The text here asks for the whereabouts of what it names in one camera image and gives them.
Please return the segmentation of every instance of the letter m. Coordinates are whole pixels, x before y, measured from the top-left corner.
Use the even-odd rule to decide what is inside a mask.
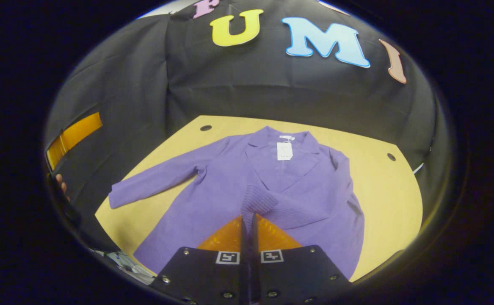
[[[292,45],[286,49],[286,54],[291,56],[313,55],[313,50],[307,47],[307,39],[309,39],[322,57],[330,56],[337,43],[339,51],[335,53],[335,58],[363,68],[371,66],[371,63],[363,56],[362,48],[356,36],[358,31],[355,29],[332,23],[324,33],[305,18],[286,17],[281,21],[289,25],[292,39]]]

